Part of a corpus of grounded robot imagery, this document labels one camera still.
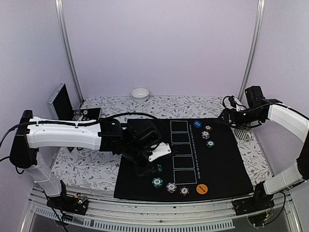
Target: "vent grille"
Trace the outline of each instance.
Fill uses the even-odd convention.
[[[36,214],[41,216],[57,220],[55,213],[52,209],[37,206]],[[69,220],[64,219],[66,223],[75,224]],[[215,232],[234,229],[235,226],[232,220],[224,220],[219,222],[195,224],[195,225],[181,225],[181,226],[138,226],[138,225],[126,225],[103,222],[100,220],[93,220],[84,218],[82,225],[76,224],[77,226],[83,226],[87,228],[97,229],[105,232]]]

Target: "wall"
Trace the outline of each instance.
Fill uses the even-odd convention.
[[[19,122],[25,109],[49,118],[46,102],[60,82],[68,84],[72,104],[78,100],[65,59],[54,0],[1,1],[0,7],[0,137]],[[0,157],[10,154],[13,133]],[[50,163],[55,149],[45,149]],[[0,163],[0,231],[16,232],[32,188],[8,160]]]
[[[85,97],[237,95],[257,1],[63,1]]]
[[[267,0],[260,39],[248,86],[260,85],[276,98],[309,116],[309,1]],[[270,165],[277,174],[295,162],[301,142],[268,122],[256,129]],[[309,231],[309,184],[291,191],[303,231]]]

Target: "blue disc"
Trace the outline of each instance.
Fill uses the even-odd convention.
[[[201,128],[202,127],[202,123],[198,120],[194,121],[193,125],[196,127],[196,128]]]

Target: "white rectangle outline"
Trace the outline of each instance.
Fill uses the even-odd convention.
[[[197,174],[196,174],[196,172],[195,172],[195,169],[184,169],[183,171],[190,171],[190,170],[193,170],[194,171],[194,177],[195,177],[195,182],[193,183],[179,183],[179,184],[177,184],[176,183],[176,179],[175,179],[175,172],[176,171],[181,171],[181,170],[183,170],[183,169],[177,169],[177,170],[173,170],[173,172],[174,172],[174,183],[175,183],[175,185],[191,185],[191,184],[197,184]]]
[[[171,120],[171,121],[169,122],[169,124],[170,124],[170,132],[171,132],[171,133],[172,133],[172,132],[182,132],[182,131],[172,131],[172,122],[186,122],[186,123],[187,123],[187,131],[183,131],[183,132],[189,132],[188,121],[185,121],[185,120],[183,120],[183,121],[180,121],[180,120]]]
[[[188,144],[188,143],[175,143],[176,145],[180,145],[180,144]],[[190,145],[190,149],[191,149],[191,154],[181,154],[181,155],[178,155],[178,154],[175,154],[175,156],[192,156],[193,155],[193,150],[192,150],[192,145],[191,143],[189,143]]]
[[[189,141],[188,142],[173,142],[173,138],[172,138],[172,134],[188,134],[188,137],[189,137]],[[190,134],[189,132],[179,132],[179,133],[171,133],[170,134],[170,140],[172,142],[172,144],[190,144],[191,143],[191,139],[190,139]]]
[[[174,165],[174,158],[177,158],[177,157],[191,157],[191,158],[192,158],[193,167],[192,167],[192,168],[175,168],[175,165]],[[195,169],[193,156],[173,156],[173,169],[174,169],[174,170],[178,170],[178,169],[186,169],[186,170],[187,170],[187,169]]]

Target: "robotic arm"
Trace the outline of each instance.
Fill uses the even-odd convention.
[[[162,142],[152,120],[144,120],[143,126],[138,129],[116,119],[99,122],[47,120],[34,117],[31,110],[26,110],[20,123],[25,126],[18,127],[15,134],[11,163],[25,169],[43,188],[48,206],[76,214],[85,215],[87,198],[67,195],[65,184],[51,172],[39,152],[40,147],[69,146],[111,151],[130,160],[138,176],[158,172],[155,160],[171,153],[169,144]]]
[[[244,129],[259,126],[268,119],[286,128],[304,144],[299,158],[291,167],[256,185],[250,205],[259,209],[268,204],[274,193],[290,189],[309,179],[309,120],[276,99],[265,99],[259,86],[252,86],[246,89],[245,93],[249,108],[237,108],[240,102],[231,96],[229,101],[234,109],[225,108],[219,120],[233,128]],[[255,121],[258,121],[258,124],[251,126]]]

